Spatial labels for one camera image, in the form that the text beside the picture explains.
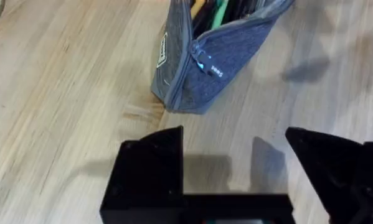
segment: table surface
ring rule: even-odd
[[[101,223],[125,139],[184,125],[187,192],[288,192],[328,216],[289,126],[373,141],[373,0],[297,0],[203,116],[149,86],[169,0],[7,0],[0,18],[0,223]]]

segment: gray pencil case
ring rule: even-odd
[[[188,1],[172,0],[152,92],[168,111],[205,113],[292,3],[293,0],[266,0],[263,7],[243,19],[193,39]]]

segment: zipper pull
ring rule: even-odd
[[[208,55],[203,49],[200,48],[197,41],[193,41],[191,47],[191,55],[192,58],[196,61],[199,68],[205,73],[210,76],[214,76],[217,78],[223,78],[224,73],[221,69],[213,65],[211,56]]]

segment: wooden table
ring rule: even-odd
[[[180,124],[187,192],[288,192],[298,223],[327,223],[284,132],[373,141],[373,0],[298,0],[203,116],[149,90],[168,6],[6,1],[0,223],[101,223],[121,142]]]

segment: zipper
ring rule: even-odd
[[[184,9],[184,16],[186,16],[186,23],[187,24],[183,24],[183,26],[187,26],[187,38],[188,38],[188,43],[187,44],[190,44],[190,42],[192,41],[192,19],[191,19],[191,15],[190,15],[190,5],[188,4],[189,1],[182,1],[182,7]],[[189,66],[189,62],[191,60],[191,56],[190,54],[186,54],[186,58],[185,58],[185,63],[184,65],[182,66],[182,69],[181,69],[181,72],[179,73],[181,76],[179,77],[179,79],[177,80],[177,82],[175,83],[175,87],[174,87],[174,90],[171,92],[171,93],[167,93],[167,94],[170,94],[170,99],[167,103],[167,107],[168,108],[171,108],[171,109],[177,109],[175,108],[175,104],[176,104],[176,100],[179,96],[179,93],[182,89],[182,85],[184,83],[184,79],[185,79],[185,70],[186,68]]]
[[[192,42],[192,46],[189,51],[192,58],[196,61],[197,66],[207,75],[216,78],[223,78],[223,71],[212,62],[212,57],[208,55],[203,49],[201,49],[200,44],[197,40]]]
[[[253,17],[253,18],[244,18],[244,19],[239,19],[233,22],[229,22],[227,24],[221,25],[220,27],[214,29],[214,30],[209,30],[204,33],[202,33],[200,36],[197,37],[196,40],[192,42],[191,47],[189,48],[189,52],[192,55],[192,58],[195,60],[197,66],[207,75],[222,79],[224,78],[224,73],[222,70],[213,64],[213,59],[212,57],[207,54],[202,49],[202,45],[205,44],[208,38],[214,38],[220,35],[223,35],[224,33],[228,32],[234,32],[235,29],[234,27],[237,27],[237,29],[243,29],[246,26],[252,26],[255,24],[261,24],[267,21],[271,21],[274,17],[278,16],[280,13],[288,9],[288,7],[293,3],[293,1],[285,0],[288,1],[289,4],[284,5],[281,9],[278,10],[277,13],[274,13],[271,16],[268,17]]]

